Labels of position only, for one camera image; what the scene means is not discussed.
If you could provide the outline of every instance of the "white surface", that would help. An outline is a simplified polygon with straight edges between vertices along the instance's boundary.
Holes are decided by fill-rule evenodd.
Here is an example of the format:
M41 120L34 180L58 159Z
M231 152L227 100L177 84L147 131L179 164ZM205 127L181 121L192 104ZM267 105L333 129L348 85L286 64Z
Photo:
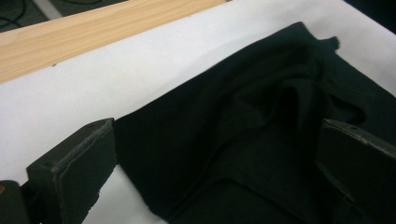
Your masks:
M0 85L0 179L86 123L118 119L208 67L297 21L396 94L395 35L341 0L233 0ZM119 170L84 223L156 223Z

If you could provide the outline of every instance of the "black plastic piece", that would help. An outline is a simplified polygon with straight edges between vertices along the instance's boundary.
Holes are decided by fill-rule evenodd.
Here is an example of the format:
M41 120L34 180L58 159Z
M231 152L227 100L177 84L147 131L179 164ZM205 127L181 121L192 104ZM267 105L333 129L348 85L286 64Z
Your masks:
M25 202L30 224L40 224L47 216L47 209L41 195L37 191L32 190L29 181L21 186L21 194Z
M79 224L117 165L114 119L88 124L27 167L47 210L44 224Z
M0 223L30 223L21 195L20 185L15 181L0 181Z
M325 119L317 165L346 201L378 223L396 223L396 146Z

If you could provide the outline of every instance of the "wooden board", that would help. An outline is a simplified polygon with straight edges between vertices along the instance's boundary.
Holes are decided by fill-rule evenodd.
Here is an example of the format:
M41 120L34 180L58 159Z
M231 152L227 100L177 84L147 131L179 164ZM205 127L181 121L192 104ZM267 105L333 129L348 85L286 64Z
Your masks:
M224 2L131 0L2 33L0 83Z

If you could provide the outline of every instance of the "black fabric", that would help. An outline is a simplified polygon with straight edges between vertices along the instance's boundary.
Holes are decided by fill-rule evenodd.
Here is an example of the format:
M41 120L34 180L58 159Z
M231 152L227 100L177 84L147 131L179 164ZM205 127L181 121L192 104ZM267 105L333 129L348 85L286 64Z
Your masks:
M322 120L396 144L395 98L337 47L295 23L116 120L120 165L151 211L170 223L335 222L343 205L314 164Z

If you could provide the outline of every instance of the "light wood surface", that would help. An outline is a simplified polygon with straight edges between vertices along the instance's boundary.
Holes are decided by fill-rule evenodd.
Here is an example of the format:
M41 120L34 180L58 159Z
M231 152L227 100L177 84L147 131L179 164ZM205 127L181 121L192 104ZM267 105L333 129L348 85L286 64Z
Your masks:
M0 83L224 2L131 0L2 33Z

